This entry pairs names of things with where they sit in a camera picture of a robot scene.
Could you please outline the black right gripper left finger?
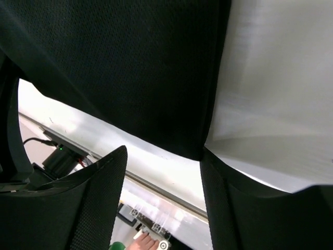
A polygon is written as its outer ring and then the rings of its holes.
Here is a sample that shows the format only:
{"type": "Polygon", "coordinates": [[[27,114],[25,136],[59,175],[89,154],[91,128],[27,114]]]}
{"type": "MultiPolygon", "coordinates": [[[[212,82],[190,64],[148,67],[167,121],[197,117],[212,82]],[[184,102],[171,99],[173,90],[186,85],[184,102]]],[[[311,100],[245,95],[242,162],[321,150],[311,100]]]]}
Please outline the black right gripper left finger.
{"type": "Polygon", "coordinates": [[[35,191],[1,195],[1,249],[108,249],[127,165],[120,146],[35,191]]]}

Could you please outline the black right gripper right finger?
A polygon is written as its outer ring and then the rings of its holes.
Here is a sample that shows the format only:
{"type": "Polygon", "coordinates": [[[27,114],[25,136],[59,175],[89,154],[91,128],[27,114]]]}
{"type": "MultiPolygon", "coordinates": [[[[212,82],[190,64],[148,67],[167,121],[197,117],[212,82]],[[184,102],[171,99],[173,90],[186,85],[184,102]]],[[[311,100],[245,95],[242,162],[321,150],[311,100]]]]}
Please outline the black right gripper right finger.
{"type": "Polygon", "coordinates": [[[205,151],[200,162],[214,249],[332,249],[332,186],[266,186],[205,151]]]}

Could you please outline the black t shirt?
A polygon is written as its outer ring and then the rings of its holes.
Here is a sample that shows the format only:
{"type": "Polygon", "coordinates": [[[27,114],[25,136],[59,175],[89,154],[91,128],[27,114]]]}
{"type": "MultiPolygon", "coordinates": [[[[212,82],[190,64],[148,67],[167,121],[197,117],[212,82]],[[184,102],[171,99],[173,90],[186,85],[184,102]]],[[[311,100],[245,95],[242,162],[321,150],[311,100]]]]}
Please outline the black t shirt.
{"type": "Polygon", "coordinates": [[[200,160],[231,1],[1,1],[1,50],[45,96],[200,160]]]}

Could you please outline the bare human hand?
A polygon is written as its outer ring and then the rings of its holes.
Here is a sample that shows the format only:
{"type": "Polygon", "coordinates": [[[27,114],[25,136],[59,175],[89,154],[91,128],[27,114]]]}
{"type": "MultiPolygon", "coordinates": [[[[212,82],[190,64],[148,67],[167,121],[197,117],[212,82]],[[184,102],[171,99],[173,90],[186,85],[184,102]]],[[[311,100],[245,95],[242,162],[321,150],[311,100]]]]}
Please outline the bare human hand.
{"type": "Polygon", "coordinates": [[[158,246],[158,240],[154,240],[149,233],[143,233],[126,250],[157,250],[158,246]]]}

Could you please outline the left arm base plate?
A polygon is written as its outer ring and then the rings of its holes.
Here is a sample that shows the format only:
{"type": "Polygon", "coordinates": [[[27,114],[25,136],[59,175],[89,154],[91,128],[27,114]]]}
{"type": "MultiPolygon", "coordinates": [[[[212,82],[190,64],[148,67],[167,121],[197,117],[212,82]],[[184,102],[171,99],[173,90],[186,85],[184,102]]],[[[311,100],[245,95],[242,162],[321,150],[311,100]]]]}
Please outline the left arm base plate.
{"type": "Polygon", "coordinates": [[[76,172],[77,166],[86,168],[93,163],[89,159],[89,153],[74,143],[66,141],[54,132],[45,130],[43,134],[47,136],[47,139],[31,137],[23,141],[24,144],[36,141],[55,147],[55,150],[42,162],[41,166],[32,163],[34,172],[29,177],[31,185],[42,185],[63,178],[76,172]]]}

